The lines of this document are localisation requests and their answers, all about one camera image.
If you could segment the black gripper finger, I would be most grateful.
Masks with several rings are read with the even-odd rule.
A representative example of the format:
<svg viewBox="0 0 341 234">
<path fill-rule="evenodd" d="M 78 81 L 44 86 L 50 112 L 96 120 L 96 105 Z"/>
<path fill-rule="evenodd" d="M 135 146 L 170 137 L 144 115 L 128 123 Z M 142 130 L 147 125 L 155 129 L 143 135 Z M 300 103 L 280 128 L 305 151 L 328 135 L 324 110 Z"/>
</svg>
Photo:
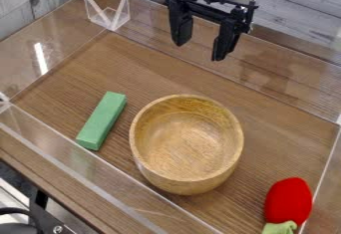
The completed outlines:
<svg viewBox="0 0 341 234">
<path fill-rule="evenodd" d="M 211 59 L 222 61 L 226 55 L 234 51 L 234 47 L 239 38 L 239 30 L 237 21 L 226 18 L 221 21 L 218 36 L 213 42 Z"/>
<path fill-rule="evenodd" d="M 187 4 L 178 0 L 170 0 L 170 33 L 173 42 L 182 46 L 191 38 L 193 17 Z"/>
</svg>

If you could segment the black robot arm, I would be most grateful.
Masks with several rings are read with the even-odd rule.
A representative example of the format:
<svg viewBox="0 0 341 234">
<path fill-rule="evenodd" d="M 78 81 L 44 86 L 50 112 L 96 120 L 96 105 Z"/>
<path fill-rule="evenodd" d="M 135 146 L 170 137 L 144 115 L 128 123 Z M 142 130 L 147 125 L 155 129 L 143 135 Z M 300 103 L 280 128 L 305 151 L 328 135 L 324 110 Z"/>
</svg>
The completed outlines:
<svg viewBox="0 0 341 234">
<path fill-rule="evenodd" d="M 239 36 L 251 28 L 254 0 L 166 0 L 170 11 L 170 34 L 181 47 L 191 39 L 193 17 L 219 25 L 213 41 L 211 59 L 222 61 L 234 51 Z"/>
</svg>

